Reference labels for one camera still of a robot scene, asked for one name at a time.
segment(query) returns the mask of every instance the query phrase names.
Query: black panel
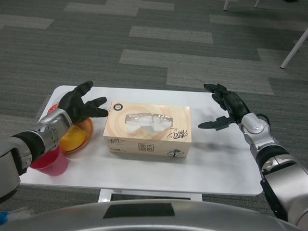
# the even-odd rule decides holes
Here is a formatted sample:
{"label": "black panel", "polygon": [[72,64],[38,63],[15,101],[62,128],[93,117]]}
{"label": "black panel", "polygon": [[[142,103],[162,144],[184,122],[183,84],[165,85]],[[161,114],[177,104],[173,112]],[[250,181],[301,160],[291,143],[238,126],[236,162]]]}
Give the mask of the black panel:
{"label": "black panel", "polygon": [[105,218],[174,216],[171,203],[111,205]]}

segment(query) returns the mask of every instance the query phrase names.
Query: logo on tissue box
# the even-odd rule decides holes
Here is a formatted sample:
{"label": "logo on tissue box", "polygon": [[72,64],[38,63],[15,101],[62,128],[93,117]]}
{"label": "logo on tissue box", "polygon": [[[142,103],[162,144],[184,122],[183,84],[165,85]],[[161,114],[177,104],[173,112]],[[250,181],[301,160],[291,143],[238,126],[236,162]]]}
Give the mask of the logo on tissue box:
{"label": "logo on tissue box", "polygon": [[138,143],[139,151],[154,152],[154,144]]}

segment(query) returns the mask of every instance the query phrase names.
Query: striped carpet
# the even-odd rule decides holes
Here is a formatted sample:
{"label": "striped carpet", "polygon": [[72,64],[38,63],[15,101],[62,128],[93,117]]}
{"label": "striped carpet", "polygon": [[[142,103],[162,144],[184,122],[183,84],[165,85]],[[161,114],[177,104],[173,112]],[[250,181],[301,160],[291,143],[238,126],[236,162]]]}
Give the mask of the striped carpet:
{"label": "striped carpet", "polygon": [[[202,91],[221,83],[308,164],[308,41],[280,64],[308,27],[308,1],[1,0],[0,138],[34,126],[53,89],[95,86]],[[24,186],[0,210],[36,213],[96,202],[99,190]],[[113,199],[131,199],[114,196]],[[264,195],[204,201],[272,215]]]}

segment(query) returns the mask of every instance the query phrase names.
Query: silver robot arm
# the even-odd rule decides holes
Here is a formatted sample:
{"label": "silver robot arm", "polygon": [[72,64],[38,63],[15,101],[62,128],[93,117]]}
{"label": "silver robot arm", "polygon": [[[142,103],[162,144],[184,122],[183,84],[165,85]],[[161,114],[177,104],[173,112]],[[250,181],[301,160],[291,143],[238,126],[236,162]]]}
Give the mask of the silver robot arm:
{"label": "silver robot arm", "polygon": [[18,189],[19,176],[32,162],[55,149],[72,126],[63,109],[55,109],[42,118],[35,128],[0,141],[0,202]]}
{"label": "silver robot arm", "polygon": [[77,86],[59,102],[59,107],[43,117],[35,128],[0,140],[0,203],[18,190],[20,178],[31,163],[46,152],[57,148],[59,141],[73,124],[88,117],[106,117],[108,112],[98,108],[107,99],[101,97],[83,103],[81,97],[93,86],[92,81]]}
{"label": "silver robot arm", "polygon": [[290,155],[271,135],[270,122],[264,115],[251,113],[234,92],[224,86],[205,84],[212,98],[229,113],[215,122],[205,122],[199,128],[224,129],[230,123],[238,124],[250,145],[262,176],[261,186],[277,218],[308,231],[308,170]]}

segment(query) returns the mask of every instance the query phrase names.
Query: orange bowl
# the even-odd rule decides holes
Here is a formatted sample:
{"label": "orange bowl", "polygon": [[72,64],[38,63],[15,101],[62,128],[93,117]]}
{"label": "orange bowl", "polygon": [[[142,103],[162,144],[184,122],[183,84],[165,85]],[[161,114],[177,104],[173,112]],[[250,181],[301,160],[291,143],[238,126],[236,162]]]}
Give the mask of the orange bowl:
{"label": "orange bowl", "polygon": [[92,137],[92,134],[93,134],[93,122],[92,122],[92,120],[90,118],[87,118],[85,121],[81,122],[80,124],[76,124],[76,126],[80,127],[82,130],[84,130],[87,133],[87,135],[85,137],[85,140],[76,149],[68,151],[68,152],[64,152],[63,151],[64,154],[71,154],[71,153],[77,152],[80,149],[84,148],[87,145],[87,143],[90,141],[91,137]]}

